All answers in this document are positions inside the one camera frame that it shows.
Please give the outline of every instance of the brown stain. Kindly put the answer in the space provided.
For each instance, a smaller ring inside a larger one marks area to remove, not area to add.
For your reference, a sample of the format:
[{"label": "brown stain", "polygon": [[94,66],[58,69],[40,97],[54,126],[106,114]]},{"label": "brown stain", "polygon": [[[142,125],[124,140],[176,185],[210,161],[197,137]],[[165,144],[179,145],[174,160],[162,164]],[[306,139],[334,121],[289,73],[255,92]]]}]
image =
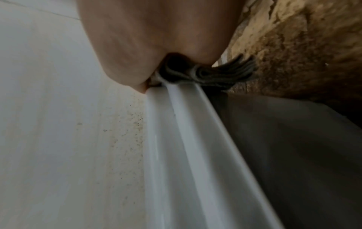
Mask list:
[{"label": "brown stain", "polygon": [[279,0],[274,11],[254,43],[241,36],[230,47],[259,66],[259,78],[234,93],[324,103],[361,125],[362,2]]}]

